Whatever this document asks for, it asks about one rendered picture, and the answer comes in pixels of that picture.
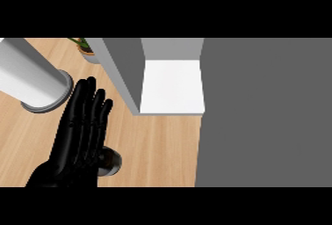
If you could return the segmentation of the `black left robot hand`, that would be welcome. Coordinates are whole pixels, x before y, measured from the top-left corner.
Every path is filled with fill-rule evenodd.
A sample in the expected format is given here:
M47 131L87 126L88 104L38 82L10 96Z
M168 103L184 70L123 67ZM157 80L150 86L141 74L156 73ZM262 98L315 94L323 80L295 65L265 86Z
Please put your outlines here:
M59 120L48 160L33 169L26 187L97 187L101 147L112 100L95 89L95 78L81 79Z

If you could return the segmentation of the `dark wine bottle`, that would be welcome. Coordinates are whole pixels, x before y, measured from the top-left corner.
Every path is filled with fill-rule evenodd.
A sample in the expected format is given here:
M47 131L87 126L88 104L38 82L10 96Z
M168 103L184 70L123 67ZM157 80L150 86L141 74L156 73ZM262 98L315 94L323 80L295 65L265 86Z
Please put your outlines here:
M101 153L98 156L98 177L112 176L122 167L122 157L119 153L109 147L101 147Z

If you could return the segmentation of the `grey open cabinet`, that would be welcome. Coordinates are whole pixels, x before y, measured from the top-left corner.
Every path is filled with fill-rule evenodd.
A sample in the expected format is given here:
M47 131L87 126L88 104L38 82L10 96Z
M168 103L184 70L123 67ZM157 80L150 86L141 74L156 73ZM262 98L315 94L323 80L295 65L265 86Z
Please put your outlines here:
M203 114L203 39L88 38L87 42L131 114Z

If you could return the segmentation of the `dark grey cabinet door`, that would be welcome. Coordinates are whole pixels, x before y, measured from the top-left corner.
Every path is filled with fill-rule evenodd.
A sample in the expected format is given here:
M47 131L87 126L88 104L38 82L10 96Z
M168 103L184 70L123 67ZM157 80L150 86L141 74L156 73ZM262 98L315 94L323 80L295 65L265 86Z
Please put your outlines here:
M332 39L208 39L199 186L332 186Z

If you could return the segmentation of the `white cylindrical appliance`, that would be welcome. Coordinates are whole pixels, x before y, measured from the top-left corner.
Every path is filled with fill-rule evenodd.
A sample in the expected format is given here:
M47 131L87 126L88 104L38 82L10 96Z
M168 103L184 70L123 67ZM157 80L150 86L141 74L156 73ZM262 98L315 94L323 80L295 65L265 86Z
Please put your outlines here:
M0 38L0 91L32 113L53 111L69 98L69 73L56 69L23 38Z

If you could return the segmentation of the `potted green plant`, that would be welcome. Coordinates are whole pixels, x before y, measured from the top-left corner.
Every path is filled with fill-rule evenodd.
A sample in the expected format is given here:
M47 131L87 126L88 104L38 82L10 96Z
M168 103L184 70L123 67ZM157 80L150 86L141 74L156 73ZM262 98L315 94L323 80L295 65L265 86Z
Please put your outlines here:
M76 40L73 38L69 38L69 40L76 44L79 54L81 54L82 58L85 59L85 61L88 63L98 64L100 62L91 51L91 47L87 43L87 40L84 38L78 38Z

